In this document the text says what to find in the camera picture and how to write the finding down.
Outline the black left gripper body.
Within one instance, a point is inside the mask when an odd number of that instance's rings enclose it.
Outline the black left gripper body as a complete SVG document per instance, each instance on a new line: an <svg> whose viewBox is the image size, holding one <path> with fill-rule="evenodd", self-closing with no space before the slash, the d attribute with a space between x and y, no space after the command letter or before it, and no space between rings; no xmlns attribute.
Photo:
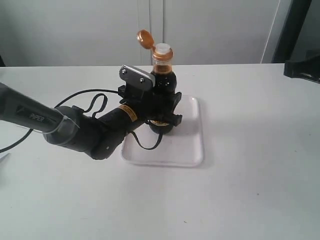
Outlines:
<svg viewBox="0 0 320 240"><path fill-rule="evenodd" d="M122 97L120 103L131 107L137 117L145 122L149 122L147 120L148 114L175 114L174 112L151 112L150 103L153 94L153 89L142 91L128 84L118 87L118 95Z"/></svg>

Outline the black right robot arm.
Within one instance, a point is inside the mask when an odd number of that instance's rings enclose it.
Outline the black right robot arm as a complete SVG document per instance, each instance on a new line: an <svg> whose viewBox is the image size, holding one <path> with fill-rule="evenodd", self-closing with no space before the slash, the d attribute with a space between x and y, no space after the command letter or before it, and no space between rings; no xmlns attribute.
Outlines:
<svg viewBox="0 0 320 240"><path fill-rule="evenodd" d="M320 51L308 50L302 61L287 60L283 75L293 79L304 79L320 83Z"/></svg>

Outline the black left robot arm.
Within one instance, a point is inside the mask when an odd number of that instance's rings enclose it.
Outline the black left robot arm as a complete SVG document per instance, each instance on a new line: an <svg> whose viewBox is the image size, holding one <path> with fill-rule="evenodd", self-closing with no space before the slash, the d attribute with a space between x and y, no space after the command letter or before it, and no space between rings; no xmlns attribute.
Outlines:
<svg viewBox="0 0 320 240"><path fill-rule="evenodd" d="M8 87L0 85L0 119L39 131L56 146L87 154L94 160L107 159L128 134L143 124L159 121L178 126L181 115L173 113L182 98L181 92L155 94L153 88L142 89L126 83L116 93L120 105L96 117L77 106L59 103L55 108Z"/></svg>

